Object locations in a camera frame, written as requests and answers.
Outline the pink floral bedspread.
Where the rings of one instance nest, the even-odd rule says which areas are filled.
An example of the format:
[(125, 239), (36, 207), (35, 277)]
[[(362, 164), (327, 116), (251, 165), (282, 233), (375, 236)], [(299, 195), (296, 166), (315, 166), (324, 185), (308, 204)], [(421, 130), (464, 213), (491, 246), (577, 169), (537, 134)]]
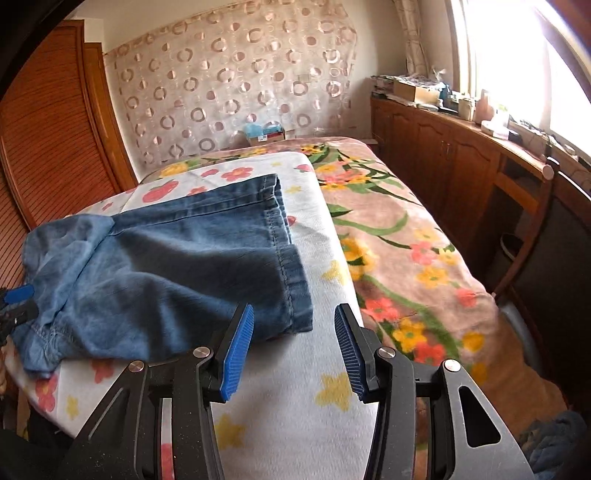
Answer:
[[(267, 173), (280, 177), (290, 229), (315, 304), (315, 329), (332, 330), (352, 301), (381, 342), (411, 360), (459, 360), (514, 435), (565, 409), (559, 388), (527, 365), (493, 297), (415, 194), (362, 142), (293, 140), (187, 158), (149, 174), (160, 200)], [(214, 411), (229, 479), (359, 479), (376, 409), (346, 377), (334, 335), (290, 341), (301, 366), (246, 373)]]

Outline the cardboard box on cabinet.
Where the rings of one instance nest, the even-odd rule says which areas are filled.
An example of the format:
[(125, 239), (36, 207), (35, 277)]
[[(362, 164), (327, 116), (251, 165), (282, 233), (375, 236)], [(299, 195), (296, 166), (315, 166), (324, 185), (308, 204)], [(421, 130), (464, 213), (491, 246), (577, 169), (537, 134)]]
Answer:
[(438, 105), (440, 92), (441, 87), (438, 83), (404, 79), (394, 80), (394, 96), (400, 97), (408, 102)]

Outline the white cup on cabinet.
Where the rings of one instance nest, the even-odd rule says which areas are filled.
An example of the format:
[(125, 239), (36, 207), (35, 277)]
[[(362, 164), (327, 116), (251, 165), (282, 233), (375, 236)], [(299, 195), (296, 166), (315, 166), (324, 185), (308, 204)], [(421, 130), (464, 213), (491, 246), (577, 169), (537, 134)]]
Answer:
[(471, 97), (463, 97), (458, 100), (458, 113), (462, 120), (472, 122), (475, 108), (475, 100)]

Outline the brown wooden wardrobe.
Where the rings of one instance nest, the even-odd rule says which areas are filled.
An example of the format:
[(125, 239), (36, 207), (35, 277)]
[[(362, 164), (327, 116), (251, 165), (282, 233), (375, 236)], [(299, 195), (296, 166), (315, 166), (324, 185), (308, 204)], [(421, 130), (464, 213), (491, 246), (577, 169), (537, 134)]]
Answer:
[(1, 284), (24, 277), (22, 246), (37, 226), (137, 185), (105, 76), (102, 46), (64, 20), (1, 101)]

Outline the blue denim pants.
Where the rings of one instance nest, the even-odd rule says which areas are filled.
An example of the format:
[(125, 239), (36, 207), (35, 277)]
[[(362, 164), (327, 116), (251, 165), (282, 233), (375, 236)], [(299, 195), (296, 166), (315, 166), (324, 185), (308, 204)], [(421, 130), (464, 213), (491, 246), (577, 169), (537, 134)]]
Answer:
[(211, 340), (243, 303), (256, 342), (312, 327), (276, 175), (45, 223), (22, 260), (39, 314), (12, 340), (32, 376), (66, 359), (168, 359)]

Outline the long wooden side cabinet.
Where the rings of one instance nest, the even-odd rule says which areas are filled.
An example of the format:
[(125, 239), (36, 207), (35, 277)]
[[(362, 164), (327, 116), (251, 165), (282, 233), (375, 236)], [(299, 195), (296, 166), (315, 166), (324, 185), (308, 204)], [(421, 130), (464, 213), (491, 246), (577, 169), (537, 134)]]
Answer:
[[(545, 158), (441, 113), (370, 98), (379, 156), (418, 196), (488, 290), (512, 261), (501, 238), (524, 243), (540, 202)], [(570, 159), (560, 169), (590, 194), (590, 173)]]

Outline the pink bottle on cabinet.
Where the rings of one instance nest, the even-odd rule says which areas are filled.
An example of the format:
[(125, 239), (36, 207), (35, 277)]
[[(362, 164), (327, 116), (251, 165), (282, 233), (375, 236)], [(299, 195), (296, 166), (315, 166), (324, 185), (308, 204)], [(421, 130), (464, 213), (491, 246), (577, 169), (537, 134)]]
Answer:
[(495, 115), (495, 110), (489, 101), (489, 93), (486, 89), (481, 91), (480, 98), (476, 102), (474, 123), (481, 125), (483, 121), (490, 121)]

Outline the wooden chair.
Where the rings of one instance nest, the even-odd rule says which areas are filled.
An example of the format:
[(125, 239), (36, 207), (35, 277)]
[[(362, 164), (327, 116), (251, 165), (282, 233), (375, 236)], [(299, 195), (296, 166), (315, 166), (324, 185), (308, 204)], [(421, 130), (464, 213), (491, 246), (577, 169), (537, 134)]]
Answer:
[(590, 387), (590, 195), (546, 159), (530, 231), (494, 291), (526, 362), (568, 396)]

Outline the white floral towel blanket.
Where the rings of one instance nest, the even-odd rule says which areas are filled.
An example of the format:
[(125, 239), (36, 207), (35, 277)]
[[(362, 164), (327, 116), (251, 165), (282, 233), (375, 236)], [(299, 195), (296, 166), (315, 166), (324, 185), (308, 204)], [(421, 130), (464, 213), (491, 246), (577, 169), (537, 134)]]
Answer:
[[(160, 200), (149, 196), (141, 185), (76, 215), (113, 216), (197, 194)], [(287, 213), (284, 195), (283, 206)], [(301, 256), (291, 229), (290, 236)], [(304, 274), (308, 282), (305, 266)], [(242, 377), (256, 371), (276, 376), (301, 366), (308, 351), (290, 348), (295, 337), (311, 333), (320, 339), (335, 336), (335, 309), (332, 330), (317, 330), (312, 296), (311, 303), (312, 327), (308, 332), (262, 342), (252, 338)], [(25, 382), (35, 407), (70, 434), (72, 442), (44, 439), (26, 453), (3, 446), (7, 473), (35, 479), (229, 479), (218, 447), (214, 411), (236, 398), (242, 377), (228, 402), (209, 402), (204, 392), (206, 362), (226, 329), (228, 326), (204, 345), (162, 361), (66, 359), (45, 377), (24, 370), (11, 338), (10, 370)]]

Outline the circle patterned sheer curtain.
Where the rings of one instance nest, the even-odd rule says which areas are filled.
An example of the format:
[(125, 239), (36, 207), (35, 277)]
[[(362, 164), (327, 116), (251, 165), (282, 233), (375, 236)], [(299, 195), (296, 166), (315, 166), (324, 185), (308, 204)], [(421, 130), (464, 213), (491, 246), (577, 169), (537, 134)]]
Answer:
[(119, 45), (104, 65), (130, 160), (147, 173), (264, 130), (344, 130), (357, 39), (338, 1), (242, 1)]

